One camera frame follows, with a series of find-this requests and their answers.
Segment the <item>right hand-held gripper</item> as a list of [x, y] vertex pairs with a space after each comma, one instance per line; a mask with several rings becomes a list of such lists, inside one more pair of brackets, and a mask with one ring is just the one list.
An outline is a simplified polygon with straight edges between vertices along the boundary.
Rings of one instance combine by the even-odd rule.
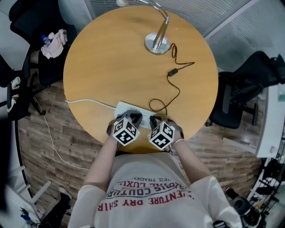
[[148, 135], [149, 142], [159, 150], [164, 150], [174, 141], [174, 121], [165, 114], [150, 116], [152, 132]]

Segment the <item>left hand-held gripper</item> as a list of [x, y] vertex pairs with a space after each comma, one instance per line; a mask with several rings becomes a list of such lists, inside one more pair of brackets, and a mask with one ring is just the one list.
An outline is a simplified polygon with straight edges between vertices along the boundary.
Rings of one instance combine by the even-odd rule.
[[127, 146], [138, 138], [140, 134], [138, 128], [142, 119], [143, 115], [139, 111], [125, 111], [116, 117], [119, 121], [114, 123], [112, 136], [119, 144]]

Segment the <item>person's right hand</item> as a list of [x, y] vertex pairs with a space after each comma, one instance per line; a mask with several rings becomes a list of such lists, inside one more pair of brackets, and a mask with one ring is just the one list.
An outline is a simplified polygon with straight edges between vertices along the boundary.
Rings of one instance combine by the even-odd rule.
[[172, 145], [174, 145], [177, 141], [184, 139], [183, 129], [178, 125], [173, 125], [173, 127], [175, 130]]

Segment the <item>person's left hand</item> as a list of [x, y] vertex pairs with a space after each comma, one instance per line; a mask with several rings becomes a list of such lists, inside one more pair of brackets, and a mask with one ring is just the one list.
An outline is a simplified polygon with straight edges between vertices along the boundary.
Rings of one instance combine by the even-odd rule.
[[108, 124], [107, 130], [106, 130], [107, 135], [108, 135], [111, 139], [114, 139], [114, 137], [113, 137], [113, 131], [114, 131], [114, 123], [115, 123], [116, 121], [117, 121], [117, 120], [112, 120], [112, 121], [110, 121], [109, 124]]

